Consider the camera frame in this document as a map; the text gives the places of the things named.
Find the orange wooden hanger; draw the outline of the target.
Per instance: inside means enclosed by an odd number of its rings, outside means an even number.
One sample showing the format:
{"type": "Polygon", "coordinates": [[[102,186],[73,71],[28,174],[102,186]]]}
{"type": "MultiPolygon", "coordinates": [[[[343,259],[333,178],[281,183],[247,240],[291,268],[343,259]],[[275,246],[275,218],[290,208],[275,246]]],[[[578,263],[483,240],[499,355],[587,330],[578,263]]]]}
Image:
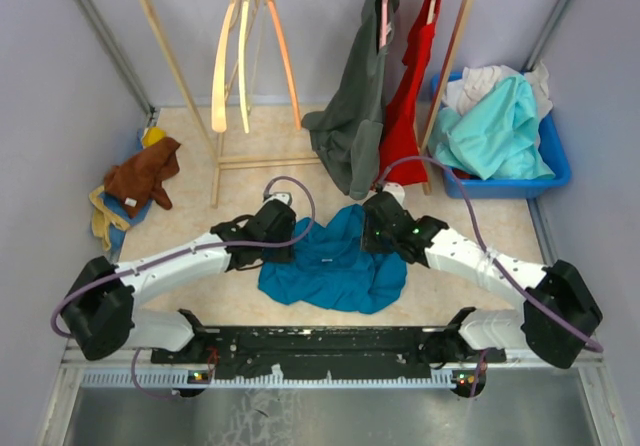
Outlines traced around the orange wooden hanger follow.
{"type": "Polygon", "coordinates": [[[293,73],[293,67],[290,59],[286,37],[282,27],[282,22],[277,10],[275,0],[266,0],[266,4],[274,25],[275,34],[276,34],[276,38],[279,45],[280,56],[283,63],[288,94],[289,94],[290,103],[292,107],[294,127],[297,131],[300,131],[302,129],[300,107],[299,107],[298,95],[296,90],[295,77],[293,73]]]}

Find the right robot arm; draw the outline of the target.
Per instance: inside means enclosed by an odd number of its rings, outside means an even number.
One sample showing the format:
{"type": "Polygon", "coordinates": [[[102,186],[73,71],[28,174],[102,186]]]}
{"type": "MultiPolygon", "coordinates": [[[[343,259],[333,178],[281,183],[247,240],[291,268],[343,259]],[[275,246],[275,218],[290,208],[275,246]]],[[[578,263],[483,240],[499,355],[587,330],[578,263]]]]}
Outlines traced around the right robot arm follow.
{"type": "Polygon", "coordinates": [[[527,348],[568,369],[588,349],[603,315],[574,265],[530,263],[482,247],[442,220],[413,218],[403,199],[401,191],[383,190],[364,203],[363,249],[461,277],[510,305],[463,313],[446,338],[454,359],[470,361],[485,349],[527,348]]]}

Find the blue t shirt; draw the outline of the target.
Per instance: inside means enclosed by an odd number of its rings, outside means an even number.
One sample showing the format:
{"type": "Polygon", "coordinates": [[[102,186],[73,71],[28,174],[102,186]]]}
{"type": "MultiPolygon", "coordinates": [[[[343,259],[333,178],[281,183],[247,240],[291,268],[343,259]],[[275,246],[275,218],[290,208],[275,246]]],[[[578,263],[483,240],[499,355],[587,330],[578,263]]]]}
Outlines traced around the blue t shirt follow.
{"type": "Polygon", "coordinates": [[[299,220],[290,263],[262,266],[258,289],[274,301],[306,302],[341,312],[374,314],[394,303],[407,280],[407,264],[396,253],[361,249],[365,213],[361,205],[340,209],[325,226],[299,220]]]}

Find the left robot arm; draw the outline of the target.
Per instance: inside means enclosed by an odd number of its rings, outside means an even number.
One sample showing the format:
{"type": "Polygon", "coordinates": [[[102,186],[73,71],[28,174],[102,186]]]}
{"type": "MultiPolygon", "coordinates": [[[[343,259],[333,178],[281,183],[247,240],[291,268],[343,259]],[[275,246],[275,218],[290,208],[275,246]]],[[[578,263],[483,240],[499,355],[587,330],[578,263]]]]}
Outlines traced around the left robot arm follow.
{"type": "Polygon", "coordinates": [[[290,194],[275,193],[256,214],[220,223],[164,253],[120,264],[103,256],[87,262],[58,312],[84,358],[98,361],[122,348],[152,348],[189,363],[201,360],[208,339],[192,313],[151,311],[144,304],[205,277],[292,261],[291,204],[290,194]]]}

